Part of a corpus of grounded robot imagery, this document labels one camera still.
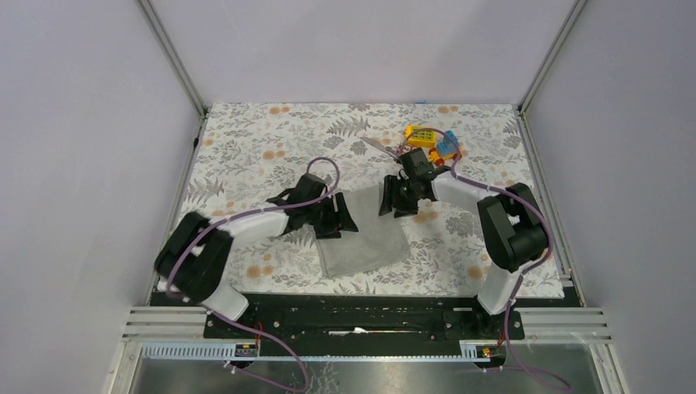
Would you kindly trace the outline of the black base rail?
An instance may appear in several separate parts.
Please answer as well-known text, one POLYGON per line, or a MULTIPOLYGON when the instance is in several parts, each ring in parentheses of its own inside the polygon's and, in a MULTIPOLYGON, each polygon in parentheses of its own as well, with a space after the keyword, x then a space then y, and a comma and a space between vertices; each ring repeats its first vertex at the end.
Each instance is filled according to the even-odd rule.
POLYGON ((299 356, 458 355, 461 342, 502 347, 506 339, 531 339, 534 323, 555 327, 553 316, 581 306, 569 289, 561 299, 523 298, 503 323, 485 318, 471 297, 250 294, 248 299, 239 322, 256 333, 154 295, 152 305, 132 311, 127 336, 254 344, 261 355, 287 354, 269 335, 299 356))

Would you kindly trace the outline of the blue yellow toy car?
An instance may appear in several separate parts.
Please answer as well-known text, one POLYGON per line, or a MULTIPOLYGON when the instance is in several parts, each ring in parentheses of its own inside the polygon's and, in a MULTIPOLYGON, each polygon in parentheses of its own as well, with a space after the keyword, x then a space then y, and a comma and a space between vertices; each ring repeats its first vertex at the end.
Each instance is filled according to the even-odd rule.
POLYGON ((445 136, 428 151, 428 160, 436 167, 445 166, 449 161, 461 159, 460 141, 452 131, 446 131, 445 136))

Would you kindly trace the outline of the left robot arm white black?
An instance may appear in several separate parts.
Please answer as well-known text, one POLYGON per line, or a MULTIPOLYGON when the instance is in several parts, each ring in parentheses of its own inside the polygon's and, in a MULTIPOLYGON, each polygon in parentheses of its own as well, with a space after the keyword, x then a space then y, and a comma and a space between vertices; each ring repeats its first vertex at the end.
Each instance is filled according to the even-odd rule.
POLYGON ((212 222, 187 213, 154 260, 154 271, 165 289, 223 316, 223 327, 234 337, 254 329, 249 301, 224 283, 222 275, 234 249, 255 241, 283 236, 311 226, 317 239, 339 239, 359 230, 343 193, 332 193, 319 177, 305 173, 292 188, 267 199, 259 208, 212 222))

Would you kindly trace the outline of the aluminium frame post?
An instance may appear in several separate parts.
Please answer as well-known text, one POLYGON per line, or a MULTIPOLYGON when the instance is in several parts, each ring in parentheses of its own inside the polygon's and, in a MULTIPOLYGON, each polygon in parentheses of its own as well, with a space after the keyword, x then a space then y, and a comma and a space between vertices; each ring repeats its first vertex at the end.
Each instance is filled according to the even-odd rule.
POLYGON ((173 73, 184 90, 186 97, 189 99, 199 117, 205 118, 208 113, 208 107, 200 95, 199 90, 195 86, 190 73, 186 69, 185 63, 176 50, 176 47, 153 2, 150 0, 135 0, 135 4, 143 13, 146 24, 151 29, 155 40, 163 51, 164 57, 172 68, 173 73))
POLYGON ((561 24, 561 28, 558 30, 550 48, 544 56, 541 66, 538 68, 529 88, 526 90, 526 93, 518 104, 517 110, 520 114, 527 112, 531 107, 534 98, 541 89, 558 55, 563 49, 567 39, 570 37, 575 25, 579 21, 584 9, 588 4, 589 0, 573 1, 572 7, 561 24))

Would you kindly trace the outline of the floral tablecloth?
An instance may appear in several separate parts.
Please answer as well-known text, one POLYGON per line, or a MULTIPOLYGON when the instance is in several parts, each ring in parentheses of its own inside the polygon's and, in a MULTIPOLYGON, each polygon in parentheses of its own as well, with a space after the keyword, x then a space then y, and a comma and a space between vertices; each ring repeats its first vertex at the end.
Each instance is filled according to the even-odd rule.
MULTIPOLYGON (((181 210, 211 219, 257 207, 311 169, 343 190, 380 183, 397 165, 374 139, 396 148, 407 126, 452 131, 456 170, 495 186, 533 184, 510 105, 217 103, 212 106, 181 210)), ((380 296, 473 296, 491 259, 479 221, 424 201, 401 221, 410 255, 390 266, 327 278, 309 227, 234 250, 223 273, 242 292, 380 296)))

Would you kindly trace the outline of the grey cloth napkin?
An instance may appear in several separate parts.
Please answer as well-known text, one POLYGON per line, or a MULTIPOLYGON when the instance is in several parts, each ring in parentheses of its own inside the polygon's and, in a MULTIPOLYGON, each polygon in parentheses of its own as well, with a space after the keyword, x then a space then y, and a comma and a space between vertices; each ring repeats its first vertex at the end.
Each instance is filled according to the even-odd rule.
POLYGON ((342 231, 341 238, 318 241, 323 275, 338 278, 384 268, 406 259, 410 244, 401 223, 380 216, 379 185, 344 194, 349 214, 358 231, 342 231))

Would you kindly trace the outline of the left aluminium frame post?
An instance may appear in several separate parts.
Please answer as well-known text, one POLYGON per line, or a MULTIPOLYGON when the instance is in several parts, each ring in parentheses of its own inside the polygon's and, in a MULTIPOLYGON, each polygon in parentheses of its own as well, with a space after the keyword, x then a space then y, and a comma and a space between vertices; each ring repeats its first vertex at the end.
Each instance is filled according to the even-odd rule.
POLYGON ((151 29, 155 40, 163 51, 164 57, 172 68, 173 73, 184 90, 186 97, 189 99, 199 117, 205 118, 208 113, 208 107, 200 95, 199 90, 195 86, 190 73, 186 69, 185 63, 176 50, 176 47, 153 2, 150 0, 135 0, 135 4, 143 13, 146 24, 151 29))

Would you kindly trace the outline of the right aluminium frame post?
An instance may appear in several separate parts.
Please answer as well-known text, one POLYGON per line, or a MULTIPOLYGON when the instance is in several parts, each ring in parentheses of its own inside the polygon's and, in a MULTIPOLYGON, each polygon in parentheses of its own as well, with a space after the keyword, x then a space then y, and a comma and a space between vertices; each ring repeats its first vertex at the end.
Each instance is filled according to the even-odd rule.
POLYGON ((589 0, 573 1, 572 7, 561 24, 561 28, 558 30, 550 48, 544 56, 541 66, 538 68, 529 88, 526 90, 526 93, 518 104, 517 110, 520 114, 527 112, 531 107, 534 98, 541 89, 558 55, 563 49, 567 39, 570 37, 575 25, 579 21, 584 9, 588 4, 589 0))

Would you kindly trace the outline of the yellow toy brick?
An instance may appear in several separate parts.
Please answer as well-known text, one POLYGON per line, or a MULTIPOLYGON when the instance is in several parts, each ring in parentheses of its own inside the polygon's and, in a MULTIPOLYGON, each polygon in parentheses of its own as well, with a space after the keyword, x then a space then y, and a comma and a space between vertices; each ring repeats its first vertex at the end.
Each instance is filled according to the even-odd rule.
POLYGON ((431 149, 437 144, 437 132, 424 126, 408 125, 404 136, 406 144, 415 148, 431 149))

